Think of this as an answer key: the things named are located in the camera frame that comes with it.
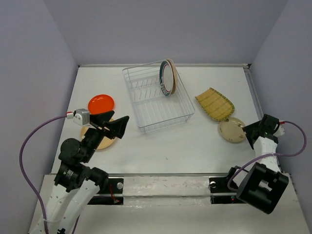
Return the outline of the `white plate with green rim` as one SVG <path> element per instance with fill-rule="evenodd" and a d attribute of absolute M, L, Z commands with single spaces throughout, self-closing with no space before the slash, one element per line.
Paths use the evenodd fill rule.
<path fill-rule="evenodd" d="M 174 74 L 171 64 L 164 60 L 160 65 L 159 84 L 164 96 L 170 96 L 174 90 Z"/>

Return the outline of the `beige plate with leaf design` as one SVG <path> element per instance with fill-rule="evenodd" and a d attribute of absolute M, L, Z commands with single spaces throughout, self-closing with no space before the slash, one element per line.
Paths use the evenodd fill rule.
<path fill-rule="evenodd" d="M 173 78 L 174 78 L 174 84 L 171 91 L 171 95 L 173 95 L 176 92 L 177 84 L 178 84 L 178 73 L 176 70 L 176 66 L 174 65 L 173 61 L 171 59 L 167 59 L 168 63 L 171 66 L 172 72 L 173 72 Z"/>

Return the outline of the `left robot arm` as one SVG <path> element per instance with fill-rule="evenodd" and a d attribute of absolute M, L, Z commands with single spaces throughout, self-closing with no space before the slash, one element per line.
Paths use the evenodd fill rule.
<path fill-rule="evenodd" d="M 114 111 L 92 115 L 86 109 L 67 112 L 65 118 L 80 126 L 88 126 L 82 140 L 66 139 L 60 147 L 60 167 L 46 204 L 39 198 L 42 216 L 33 234 L 67 234 L 75 229 L 82 210 L 97 193 L 104 192 L 109 175 L 100 168 L 90 168 L 90 161 L 104 138 L 121 139 L 129 116 L 111 120 Z"/>

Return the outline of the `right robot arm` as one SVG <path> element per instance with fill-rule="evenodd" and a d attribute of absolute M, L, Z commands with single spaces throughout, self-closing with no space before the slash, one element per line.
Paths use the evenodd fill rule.
<path fill-rule="evenodd" d="M 237 199 L 266 214 L 275 209 L 289 183 L 289 178 L 280 172 L 275 155 L 278 139 L 274 134 L 279 127 L 279 119 L 267 114 L 243 127 L 255 159 L 241 168 L 231 168 L 224 179 L 225 187 L 236 192 Z"/>

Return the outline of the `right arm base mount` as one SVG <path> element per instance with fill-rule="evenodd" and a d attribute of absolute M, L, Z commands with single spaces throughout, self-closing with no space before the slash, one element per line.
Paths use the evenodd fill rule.
<path fill-rule="evenodd" d="M 243 201 L 237 199 L 236 193 L 227 187 L 226 177 L 210 177 L 209 190 L 211 192 L 210 202 L 216 204 L 242 204 Z"/>

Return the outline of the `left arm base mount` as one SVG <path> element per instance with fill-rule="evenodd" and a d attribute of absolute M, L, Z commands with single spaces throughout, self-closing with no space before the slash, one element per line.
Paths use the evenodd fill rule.
<path fill-rule="evenodd" d="M 123 205 L 123 184 L 124 179 L 121 177 L 109 178 L 105 189 L 93 196 L 88 205 Z"/>

